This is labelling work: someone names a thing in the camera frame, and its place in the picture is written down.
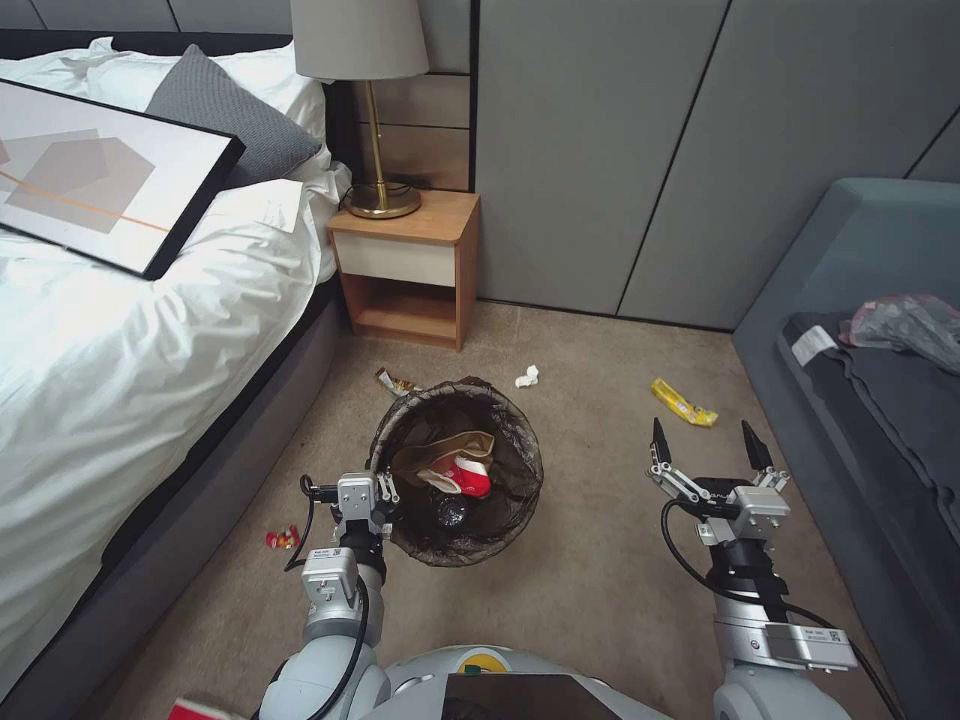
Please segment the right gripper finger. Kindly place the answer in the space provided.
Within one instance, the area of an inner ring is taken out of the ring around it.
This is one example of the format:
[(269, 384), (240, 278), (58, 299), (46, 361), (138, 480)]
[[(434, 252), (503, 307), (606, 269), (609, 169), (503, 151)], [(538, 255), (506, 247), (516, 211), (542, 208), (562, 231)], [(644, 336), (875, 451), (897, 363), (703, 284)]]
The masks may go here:
[(790, 480), (790, 474), (774, 466), (769, 448), (746, 420), (741, 421), (741, 428), (748, 461), (755, 471), (751, 484), (782, 492)]
[(690, 503), (707, 502), (710, 493), (672, 464), (669, 445), (658, 417), (653, 419), (650, 443), (651, 465), (648, 475), (671, 499), (683, 499)]

